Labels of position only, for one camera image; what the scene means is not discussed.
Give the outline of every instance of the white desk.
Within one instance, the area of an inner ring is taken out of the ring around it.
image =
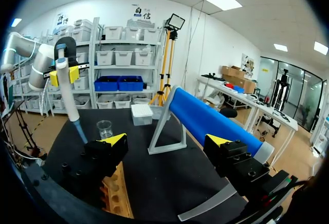
[[[195,88],[194,96],[196,96],[198,91],[199,91],[200,83],[206,85],[206,87],[204,89],[204,94],[202,96],[202,101],[203,101],[204,95],[207,91],[207,87],[211,87],[211,88],[214,88],[214,89],[218,90],[219,92],[221,92],[223,94],[226,94],[229,97],[234,98],[234,99],[238,100],[239,102],[245,103],[247,106],[251,107],[251,111],[249,113],[248,119],[247,119],[246,123],[243,125],[244,130],[251,130],[252,125],[253,125],[253,123],[251,123],[252,117],[254,117],[255,113],[258,110],[258,105],[256,103],[246,99],[242,94],[234,93],[232,89],[221,85],[219,83],[219,81],[214,80],[214,79],[208,79],[208,78],[205,78],[205,77],[202,77],[202,76],[197,78],[197,85],[196,85],[196,88]]]
[[[274,163],[276,163],[276,161],[279,159],[279,157],[282,155],[282,153],[284,152],[284,150],[287,148],[288,144],[290,143],[291,139],[293,138],[294,134],[296,131],[298,131],[298,123],[296,120],[294,120],[293,118],[289,117],[289,116],[285,116],[288,118],[288,120],[290,122],[288,122],[287,120],[283,119],[282,116],[280,115],[280,113],[278,113],[277,111],[275,113],[278,113],[279,115],[274,114],[274,108],[273,107],[267,107],[267,106],[263,106],[263,105],[258,105],[258,109],[256,111],[255,117],[253,118],[251,125],[249,126],[249,129],[247,130],[248,132],[251,132],[253,125],[256,122],[256,119],[258,117],[259,112],[262,112],[263,114],[261,115],[259,122],[257,123],[257,126],[255,128],[255,130],[258,129],[259,124],[262,121],[263,115],[267,115],[270,118],[278,121],[280,124],[287,126],[290,129],[289,135],[286,137],[284,143],[281,145],[280,149],[278,150],[278,152],[276,153],[276,155],[274,156],[271,166],[274,165]]]

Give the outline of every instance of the yellow tripod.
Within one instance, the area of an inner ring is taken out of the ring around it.
[[[170,75],[171,75],[171,68],[173,64],[173,57],[174,57],[174,47],[175,47],[175,40],[177,39],[177,30],[167,29],[167,39],[166,39],[166,46],[163,56],[163,65],[162,71],[160,74],[160,90],[157,94],[153,97],[153,99],[149,102],[149,104],[154,103],[154,101],[158,98],[159,99],[159,106],[163,106],[165,101],[168,98],[169,91],[171,90],[170,86]],[[168,55],[168,47],[169,47],[169,40],[171,40],[171,47],[170,47],[170,57],[169,57],[169,68],[167,75],[167,83],[163,85],[163,80],[165,78],[165,70],[166,70],[166,62],[167,62],[167,55]]]

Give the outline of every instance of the ceiling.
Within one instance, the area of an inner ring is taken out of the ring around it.
[[[19,31],[41,14],[78,0],[26,0],[16,17],[23,18]],[[201,9],[203,0],[171,0]],[[227,24],[249,39],[262,52],[329,67],[328,56],[314,51],[314,41],[327,42],[319,29],[312,10],[304,0],[237,0],[243,7],[222,11],[205,1],[202,11]],[[274,43],[286,45],[288,52],[278,51]]]

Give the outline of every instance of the glass cup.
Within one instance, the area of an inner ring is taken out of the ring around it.
[[[97,122],[97,128],[101,139],[110,138],[113,136],[112,123],[109,120],[101,120]]]

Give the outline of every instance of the blue storage bin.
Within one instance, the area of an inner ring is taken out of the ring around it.
[[[234,85],[233,89],[236,90],[238,93],[244,93],[245,92],[244,88],[241,88],[241,87],[236,86],[236,85]]]
[[[142,91],[143,79],[141,76],[121,76],[118,80],[119,90]]]
[[[117,91],[120,76],[101,76],[94,82],[95,91]]]

